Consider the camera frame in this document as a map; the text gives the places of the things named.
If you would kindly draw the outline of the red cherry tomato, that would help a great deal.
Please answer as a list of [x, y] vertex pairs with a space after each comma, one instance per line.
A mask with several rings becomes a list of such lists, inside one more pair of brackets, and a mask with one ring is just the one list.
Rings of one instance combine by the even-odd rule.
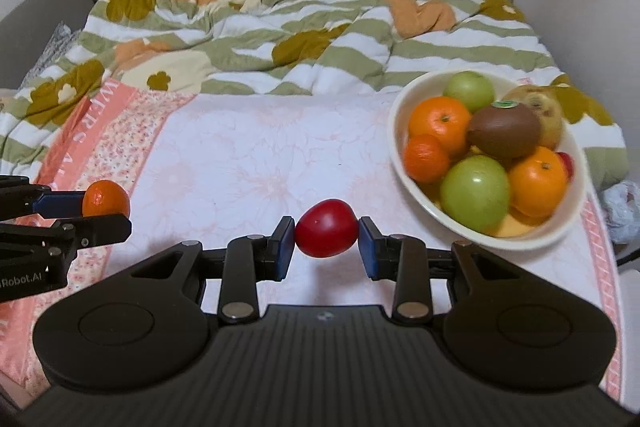
[[566, 172], [567, 179], [571, 180], [574, 178], [574, 160], [570, 154], [566, 152], [558, 152], [556, 153], [558, 157], [561, 159], [564, 170]]
[[343, 254], [358, 239], [358, 220], [344, 200], [322, 200], [299, 219], [295, 239], [298, 249], [309, 257], [334, 257]]

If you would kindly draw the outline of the small mandarin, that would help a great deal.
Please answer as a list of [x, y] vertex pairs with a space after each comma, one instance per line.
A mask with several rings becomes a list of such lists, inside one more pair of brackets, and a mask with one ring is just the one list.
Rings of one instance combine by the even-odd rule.
[[439, 182], [450, 166], [449, 155], [442, 144], [429, 134], [410, 138], [402, 154], [405, 172], [418, 183]]
[[130, 216], [128, 193], [111, 180], [93, 182], [82, 199], [84, 217], [123, 215]]

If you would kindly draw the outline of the green apple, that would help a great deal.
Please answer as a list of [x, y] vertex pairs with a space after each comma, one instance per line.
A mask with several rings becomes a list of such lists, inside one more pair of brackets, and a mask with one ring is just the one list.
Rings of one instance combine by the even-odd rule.
[[510, 206], [506, 169], [494, 158], [472, 155], [457, 162], [439, 187], [442, 211], [464, 225], [489, 234], [500, 225]]
[[472, 114], [494, 103], [496, 99], [491, 81], [484, 75], [470, 70], [452, 75], [442, 95], [459, 101]]

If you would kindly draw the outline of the large orange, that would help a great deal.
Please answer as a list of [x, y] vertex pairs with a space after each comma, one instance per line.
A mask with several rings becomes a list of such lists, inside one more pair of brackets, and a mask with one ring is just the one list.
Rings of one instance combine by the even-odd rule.
[[511, 206], [529, 218], [548, 218], [560, 205], [568, 185], [563, 161], [554, 150], [537, 146], [532, 155], [508, 170]]
[[449, 96], [434, 96], [413, 109], [408, 124], [410, 138], [434, 136], [451, 158], [457, 159], [469, 150], [466, 129], [472, 114], [460, 101]]

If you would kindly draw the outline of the brown kiwi with sticker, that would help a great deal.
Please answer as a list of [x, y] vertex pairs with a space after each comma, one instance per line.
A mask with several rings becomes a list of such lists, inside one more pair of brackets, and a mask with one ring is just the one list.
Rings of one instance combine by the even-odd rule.
[[497, 101], [476, 112], [466, 129], [466, 139], [483, 153], [501, 159], [520, 158], [536, 150], [541, 124], [526, 105]]

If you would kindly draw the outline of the yellow brown pear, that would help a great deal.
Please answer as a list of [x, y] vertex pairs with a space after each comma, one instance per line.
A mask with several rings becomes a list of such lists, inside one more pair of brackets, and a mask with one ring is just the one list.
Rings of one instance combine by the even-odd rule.
[[563, 136], [563, 113], [558, 100], [547, 87], [524, 84], [503, 95], [502, 101], [513, 101], [526, 105], [536, 114], [541, 125], [538, 144], [555, 150]]

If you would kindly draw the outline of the cream oval bowl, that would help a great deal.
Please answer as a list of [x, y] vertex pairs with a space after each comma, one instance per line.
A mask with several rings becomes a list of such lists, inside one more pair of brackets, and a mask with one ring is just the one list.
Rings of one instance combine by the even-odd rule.
[[454, 75], [454, 69], [442, 72], [430, 72], [409, 82], [393, 101], [387, 123], [387, 142], [390, 146], [390, 162], [397, 174], [398, 182], [404, 187], [410, 198], [435, 221], [464, 239], [479, 243], [498, 251], [533, 251], [546, 248], [559, 242], [576, 223], [585, 206], [590, 184], [587, 159], [578, 145], [569, 124], [563, 124], [560, 150], [573, 159], [574, 176], [559, 207], [551, 217], [540, 225], [526, 225], [522, 221], [506, 218], [506, 228], [492, 236], [475, 232], [448, 217], [419, 187], [412, 181], [402, 167], [401, 153], [408, 141], [410, 114], [420, 102], [430, 96], [442, 93], [446, 82]]

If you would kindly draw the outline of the pink floral towel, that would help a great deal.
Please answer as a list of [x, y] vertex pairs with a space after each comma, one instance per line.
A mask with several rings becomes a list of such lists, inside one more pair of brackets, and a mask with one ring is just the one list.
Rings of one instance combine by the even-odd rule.
[[[183, 95], [141, 91], [114, 80], [84, 100], [58, 133], [43, 164], [19, 176], [55, 190], [83, 190], [111, 179], [128, 193], [132, 234], [113, 247], [81, 251], [62, 291], [1, 305], [1, 386], [18, 407], [48, 387], [32, 350], [32, 326], [56, 300], [186, 239], [205, 248], [248, 234], [270, 234], [282, 216], [302, 217], [338, 198], [384, 234], [449, 247], [457, 236], [402, 189], [388, 153], [386, 122], [396, 93], [321, 96]], [[500, 253], [602, 308], [618, 337], [603, 388], [622, 399], [620, 284], [597, 197], [589, 195], [558, 245]], [[356, 247], [326, 260], [295, 251], [283, 283], [259, 283], [268, 303], [381, 303], [392, 284], [372, 283]]]

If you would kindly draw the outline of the grey patterned pillow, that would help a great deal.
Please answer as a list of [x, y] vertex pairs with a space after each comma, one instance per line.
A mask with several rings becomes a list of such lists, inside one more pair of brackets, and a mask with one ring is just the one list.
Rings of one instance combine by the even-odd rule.
[[63, 56], [70, 48], [75, 45], [80, 34], [80, 30], [73, 30], [66, 23], [59, 22], [46, 46], [44, 47], [40, 57], [35, 65], [26, 72], [20, 88], [25, 88], [32, 80], [39, 77], [42, 72], [54, 64], [61, 56]]

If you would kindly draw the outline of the striped floral duvet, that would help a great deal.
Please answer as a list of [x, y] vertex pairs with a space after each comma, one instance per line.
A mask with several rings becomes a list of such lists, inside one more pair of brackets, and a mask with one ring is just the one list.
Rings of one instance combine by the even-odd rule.
[[509, 0], [98, 0], [70, 47], [1, 107], [1, 170], [35, 178], [77, 105], [117, 83], [206, 94], [393, 92], [442, 69], [547, 86], [599, 190], [622, 129], [579, 91]]

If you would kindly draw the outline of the grey sofa backrest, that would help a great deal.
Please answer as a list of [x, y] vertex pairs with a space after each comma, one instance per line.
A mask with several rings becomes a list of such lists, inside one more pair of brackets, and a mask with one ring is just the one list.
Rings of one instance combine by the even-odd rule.
[[84, 27], [94, 0], [25, 0], [1, 21], [1, 87], [14, 89], [58, 26]]

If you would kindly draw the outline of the white plastic bag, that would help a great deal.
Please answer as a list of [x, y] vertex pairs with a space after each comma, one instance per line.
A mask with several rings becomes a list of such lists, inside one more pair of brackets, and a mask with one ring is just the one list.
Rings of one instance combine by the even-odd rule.
[[608, 234], [614, 244], [630, 244], [639, 236], [639, 185], [620, 181], [600, 194]]

